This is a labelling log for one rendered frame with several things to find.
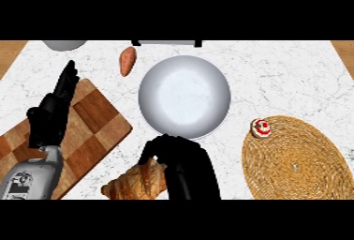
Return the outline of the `woven straw round placemat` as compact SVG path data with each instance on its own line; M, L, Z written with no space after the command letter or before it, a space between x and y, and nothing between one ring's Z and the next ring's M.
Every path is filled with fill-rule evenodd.
M354 200L354 175L322 133L294 117L263 119L271 135L246 133L241 168L258 200Z

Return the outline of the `orange sweet potato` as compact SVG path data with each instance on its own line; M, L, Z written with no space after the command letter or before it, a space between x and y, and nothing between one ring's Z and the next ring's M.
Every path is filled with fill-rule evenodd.
M129 74L131 68L134 66L137 59L135 49L128 47L120 52L119 57L119 67L120 67L120 75L125 77Z

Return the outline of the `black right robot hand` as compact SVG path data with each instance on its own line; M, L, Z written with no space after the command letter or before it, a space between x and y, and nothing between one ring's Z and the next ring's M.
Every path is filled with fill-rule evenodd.
M166 134L147 141L138 164L165 164L165 187L172 201L219 201L219 188L206 150L197 142Z

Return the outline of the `grey appliance with black feet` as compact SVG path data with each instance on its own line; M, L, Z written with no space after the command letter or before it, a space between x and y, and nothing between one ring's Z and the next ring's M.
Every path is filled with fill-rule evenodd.
M202 47L202 40L131 40L132 46L145 44L165 44L165 45L190 45L194 48Z

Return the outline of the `golden brown croissant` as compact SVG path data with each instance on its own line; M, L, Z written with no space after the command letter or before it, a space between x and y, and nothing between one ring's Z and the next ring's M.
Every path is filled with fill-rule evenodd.
M100 188L110 200L154 200L166 190L163 164L150 158L144 165L135 164L128 171Z

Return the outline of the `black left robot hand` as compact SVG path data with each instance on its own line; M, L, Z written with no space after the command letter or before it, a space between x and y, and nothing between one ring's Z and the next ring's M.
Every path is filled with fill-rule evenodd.
M29 147L60 146L63 140L69 106L78 84L78 70L70 60L63 68L53 93L48 93L38 106L30 107L26 116L30 125Z

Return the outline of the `red and white cupcake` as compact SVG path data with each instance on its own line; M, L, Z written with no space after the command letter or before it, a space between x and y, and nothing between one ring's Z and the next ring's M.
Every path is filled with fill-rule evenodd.
M250 132L259 139L266 138L271 135L271 127L263 119L255 119L250 123Z

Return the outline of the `checkered wooden cutting board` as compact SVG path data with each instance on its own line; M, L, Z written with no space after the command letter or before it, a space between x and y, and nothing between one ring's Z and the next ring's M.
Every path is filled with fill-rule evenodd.
M131 125L88 79L76 84L60 144L63 169L53 199L60 199L131 132ZM0 183L13 165L45 155L27 147L29 121L0 136Z

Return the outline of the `grey rounded bowl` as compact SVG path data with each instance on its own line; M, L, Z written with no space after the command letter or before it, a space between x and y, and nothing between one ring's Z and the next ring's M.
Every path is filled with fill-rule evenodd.
M85 40L44 40L47 47L57 52L66 52L76 49Z

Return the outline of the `white round bowl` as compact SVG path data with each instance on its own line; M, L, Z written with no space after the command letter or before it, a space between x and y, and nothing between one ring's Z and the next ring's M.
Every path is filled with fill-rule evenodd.
M200 57L172 56L145 72L138 105L145 123L160 134L202 138L221 125L230 104L227 78Z

